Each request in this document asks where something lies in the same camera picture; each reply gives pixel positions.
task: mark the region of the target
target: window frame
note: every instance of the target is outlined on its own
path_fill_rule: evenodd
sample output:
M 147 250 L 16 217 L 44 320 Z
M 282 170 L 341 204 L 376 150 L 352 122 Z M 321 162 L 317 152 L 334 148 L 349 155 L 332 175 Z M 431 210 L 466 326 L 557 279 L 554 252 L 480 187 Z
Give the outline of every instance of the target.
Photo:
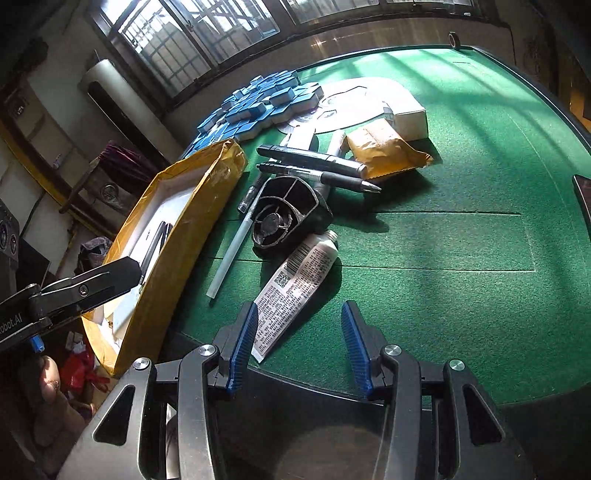
M 136 84 L 135 86 L 145 97 L 144 100 L 148 99 L 148 104 L 152 106 L 158 116 L 162 116 L 178 107 L 217 78 L 254 58 L 281 47 L 286 42 L 296 41 L 335 28 L 364 22 L 416 17 L 461 18 L 467 21 L 484 22 L 506 27 L 499 19 L 494 0 L 471 0 L 471 7 L 454 4 L 453 12 L 443 8 L 443 5 L 448 4 L 436 1 L 409 0 L 407 2 L 387 3 L 387 0 L 378 0 L 377 5 L 336 12 L 306 22 L 298 21 L 296 12 L 289 6 L 287 0 L 261 0 L 279 28 L 279 32 L 250 45 L 226 60 L 216 61 L 214 55 L 195 33 L 196 27 L 191 22 L 192 17 L 188 15 L 188 11 L 183 12 L 184 8 L 180 0 L 158 0 L 174 18 L 178 26 L 181 27 L 189 42 L 192 43 L 209 66 L 206 73 L 194 79 L 178 94 L 171 96 L 156 75 L 142 61 L 133 46 L 119 33 L 120 27 L 140 1 L 132 0 L 129 7 L 113 24 L 102 11 L 100 7 L 101 0 L 92 0 L 87 9 L 87 20 L 94 23 L 95 30 L 102 37 L 109 51 L 122 63 L 125 72 L 134 79 L 133 83 Z

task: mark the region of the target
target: silver bolt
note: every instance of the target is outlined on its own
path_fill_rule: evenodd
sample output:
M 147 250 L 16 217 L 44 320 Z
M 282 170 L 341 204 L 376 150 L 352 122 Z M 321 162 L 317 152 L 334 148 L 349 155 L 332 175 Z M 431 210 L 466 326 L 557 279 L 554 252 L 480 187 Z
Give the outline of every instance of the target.
M 199 347 L 199 355 L 201 356 L 210 356 L 213 355 L 216 351 L 216 348 L 213 345 L 209 345 L 208 343 Z
M 462 362 L 461 360 L 450 360 L 449 366 L 452 370 L 455 370 L 457 372 L 461 372 L 466 368 L 466 365 L 464 365 L 464 362 Z
M 148 359 L 146 357 L 138 358 L 134 362 L 134 368 L 136 370 L 145 370 L 146 368 L 149 367 L 149 365 L 150 365 L 150 359 Z
M 398 345 L 392 343 L 391 345 L 386 345 L 384 347 L 384 352 L 389 356 L 398 356 L 402 353 L 402 349 Z

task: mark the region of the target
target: green felt surface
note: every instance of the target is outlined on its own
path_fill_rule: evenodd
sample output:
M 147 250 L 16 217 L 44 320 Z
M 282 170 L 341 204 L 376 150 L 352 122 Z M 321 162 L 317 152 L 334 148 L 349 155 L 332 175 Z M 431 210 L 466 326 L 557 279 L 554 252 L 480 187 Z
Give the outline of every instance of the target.
M 300 74 L 321 84 L 391 77 L 427 109 L 434 154 L 394 177 L 379 196 L 334 190 L 329 205 L 339 260 L 260 368 L 356 394 L 340 307 L 417 359 L 464 360 L 496 402 L 528 400 L 591 380 L 591 242 L 571 176 L 591 158 L 540 98 L 476 51 L 401 50 L 343 59 Z M 274 129 L 244 145 L 247 171 Z M 319 135 L 326 151 L 330 134 Z M 210 235 L 172 328 L 210 341 L 274 271 L 247 240 L 218 298 L 205 296 L 238 227 L 245 173 Z

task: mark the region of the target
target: window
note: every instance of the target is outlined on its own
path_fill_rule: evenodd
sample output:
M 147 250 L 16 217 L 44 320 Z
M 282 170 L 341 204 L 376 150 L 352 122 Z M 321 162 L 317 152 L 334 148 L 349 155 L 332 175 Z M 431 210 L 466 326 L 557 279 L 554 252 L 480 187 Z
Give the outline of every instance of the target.
M 287 0 L 287 4 L 294 11 L 298 21 L 304 23 L 354 8 L 378 5 L 379 0 Z
M 91 0 L 89 14 L 155 105 L 290 38 L 384 14 L 483 17 L 493 0 Z

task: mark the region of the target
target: yellow padded package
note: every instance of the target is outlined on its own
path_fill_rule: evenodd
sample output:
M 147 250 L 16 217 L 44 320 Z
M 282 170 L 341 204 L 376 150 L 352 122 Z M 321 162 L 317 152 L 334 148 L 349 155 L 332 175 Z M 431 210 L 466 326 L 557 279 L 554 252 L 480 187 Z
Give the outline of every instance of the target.
M 385 118 L 353 130 L 347 135 L 355 160 L 368 167 L 368 179 L 425 167 L 433 157 L 408 145 Z
M 153 200 L 158 199 L 163 187 L 169 188 L 182 176 L 195 179 L 193 192 L 144 284 L 121 344 L 114 345 L 108 338 L 112 332 L 106 319 L 97 321 L 96 313 L 102 307 L 83 319 L 90 345 L 109 375 L 120 377 L 139 357 L 158 358 L 193 264 L 245 166 L 244 152 L 234 140 L 213 144 L 160 172 L 129 214 L 104 263 L 126 255 L 127 243 L 133 241 L 138 225 L 150 215 Z

